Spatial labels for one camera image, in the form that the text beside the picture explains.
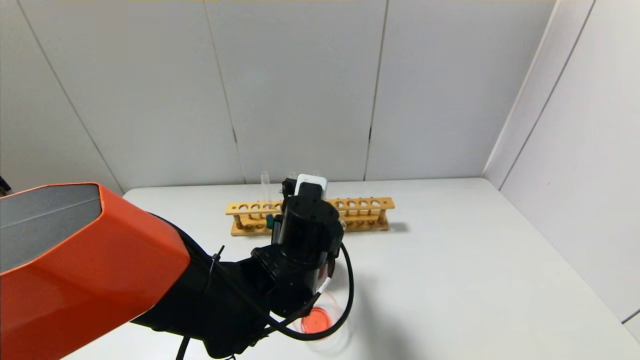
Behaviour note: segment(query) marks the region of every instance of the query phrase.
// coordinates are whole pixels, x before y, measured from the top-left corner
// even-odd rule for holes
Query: white wall
[[[483,176],[502,187],[560,78],[595,0],[558,0]]]
[[[0,0],[0,174],[15,191],[98,181],[122,193],[15,0]]]
[[[640,308],[640,2],[597,1],[503,194],[620,320]]]
[[[125,191],[243,182],[202,2],[21,4]]]
[[[625,323],[625,327],[637,341],[640,341],[640,315],[635,315]]]
[[[44,53],[14,53],[3,72],[46,66],[28,101],[3,99],[12,103],[11,113],[2,112],[3,138],[14,139],[3,141],[3,162],[26,164],[17,154],[42,147],[62,157],[49,143],[54,136],[34,141],[5,125],[48,134],[24,120],[36,121],[33,109],[51,111],[49,126],[63,136],[72,130],[58,122],[72,122],[91,144],[65,144],[75,167],[60,167],[62,176],[31,165],[3,165],[3,176],[19,188],[78,178],[72,174],[114,183],[93,168],[108,167],[125,191],[254,182],[261,170],[274,179],[313,170],[332,180],[479,176],[553,4],[20,3],[26,17],[16,16],[30,22],[26,34]],[[4,32],[7,44],[17,36],[11,27]],[[54,81],[39,84],[40,77]],[[2,81],[27,86],[16,76]]]
[[[553,1],[390,1],[367,179],[480,176]]]
[[[248,182],[362,180],[385,0],[207,2]]]

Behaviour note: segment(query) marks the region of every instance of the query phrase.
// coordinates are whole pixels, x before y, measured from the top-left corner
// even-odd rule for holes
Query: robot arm
[[[295,182],[283,186],[271,244],[236,263],[99,184],[0,198],[1,357],[57,359],[128,321],[202,340],[213,358],[240,354],[273,331],[328,336],[353,302],[349,261],[340,320],[317,334],[286,327],[310,311],[340,248],[348,260],[322,184]]]

